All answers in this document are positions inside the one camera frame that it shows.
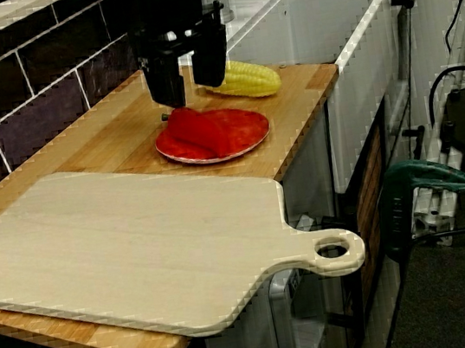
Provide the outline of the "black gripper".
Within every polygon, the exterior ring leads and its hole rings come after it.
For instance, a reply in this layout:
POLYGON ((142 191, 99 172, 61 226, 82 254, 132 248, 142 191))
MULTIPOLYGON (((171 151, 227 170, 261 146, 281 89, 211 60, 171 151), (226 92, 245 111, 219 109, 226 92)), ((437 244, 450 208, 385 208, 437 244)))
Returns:
POLYGON ((219 0, 194 10, 166 10, 128 33, 153 101, 184 106, 184 78, 178 59, 193 53, 194 83, 219 87, 226 71, 227 34, 219 0))

